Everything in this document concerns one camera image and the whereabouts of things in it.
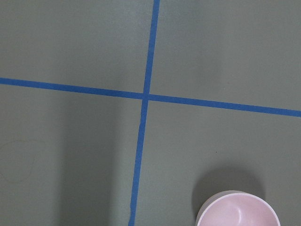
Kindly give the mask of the pink bowl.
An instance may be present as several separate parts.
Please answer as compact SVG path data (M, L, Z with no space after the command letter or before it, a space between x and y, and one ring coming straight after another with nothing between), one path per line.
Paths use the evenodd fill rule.
M279 226L273 208L260 197L228 190L214 194L201 206L197 226Z

